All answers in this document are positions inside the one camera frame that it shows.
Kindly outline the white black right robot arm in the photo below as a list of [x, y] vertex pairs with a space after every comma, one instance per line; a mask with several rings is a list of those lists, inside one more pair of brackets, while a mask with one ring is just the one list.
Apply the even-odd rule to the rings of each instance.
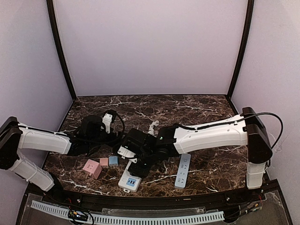
[[133, 128], [123, 139], [117, 153], [131, 161], [127, 168], [130, 175], [145, 178], [159, 161], [197, 150], [247, 146], [246, 186], [257, 189], [263, 183], [266, 164], [273, 155], [267, 129], [259, 116], [251, 107], [245, 107], [242, 114], [225, 120], [192, 126], [175, 123], [162, 127], [157, 136]]

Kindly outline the light blue power strip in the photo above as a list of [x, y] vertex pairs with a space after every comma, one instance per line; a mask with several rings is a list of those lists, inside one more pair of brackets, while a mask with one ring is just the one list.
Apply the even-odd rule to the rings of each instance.
[[177, 189], [184, 189], [187, 182], [188, 171], [190, 166], [191, 155], [182, 154], [180, 157], [180, 163], [174, 183], [174, 187]]

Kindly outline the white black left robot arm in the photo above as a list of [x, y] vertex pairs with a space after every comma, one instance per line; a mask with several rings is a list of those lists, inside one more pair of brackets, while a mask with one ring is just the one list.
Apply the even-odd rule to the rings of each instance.
[[62, 190], [55, 175], [28, 160], [22, 149], [55, 152], [67, 156], [91, 155], [101, 145], [114, 145], [120, 135], [113, 131], [113, 116], [87, 116], [74, 133], [29, 127], [9, 117], [0, 128], [0, 168], [9, 170], [45, 192]]

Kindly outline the small blue charger plug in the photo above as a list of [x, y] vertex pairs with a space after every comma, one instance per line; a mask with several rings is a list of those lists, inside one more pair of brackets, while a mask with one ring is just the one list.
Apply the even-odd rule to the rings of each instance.
[[110, 156], [108, 159], [109, 159], [109, 167], [119, 166], [119, 158], [117, 156]]

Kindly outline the small pink charger plug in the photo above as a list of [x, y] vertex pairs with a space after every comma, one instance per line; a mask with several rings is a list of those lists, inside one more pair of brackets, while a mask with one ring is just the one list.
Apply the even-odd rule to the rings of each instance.
[[99, 164], [104, 169], [109, 168], [109, 158], [107, 157], [100, 158]]

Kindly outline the white multicolour power strip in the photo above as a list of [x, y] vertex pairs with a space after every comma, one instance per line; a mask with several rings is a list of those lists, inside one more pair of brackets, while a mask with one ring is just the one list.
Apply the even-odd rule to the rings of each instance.
[[[159, 121], [152, 122], [147, 133], [138, 129], [131, 129], [121, 142], [121, 146], [127, 148], [137, 156], [137, 161], [156, 162], [158, 156], [155, 154], [154, 127], [159, 125]], [[128, 164], [118, 183], [119, 187], [123, 188], [124, 192], [136, 192], [141, 183], [142, 178], [130, 175], [128, 168], [132, 161], [128, 160]]]

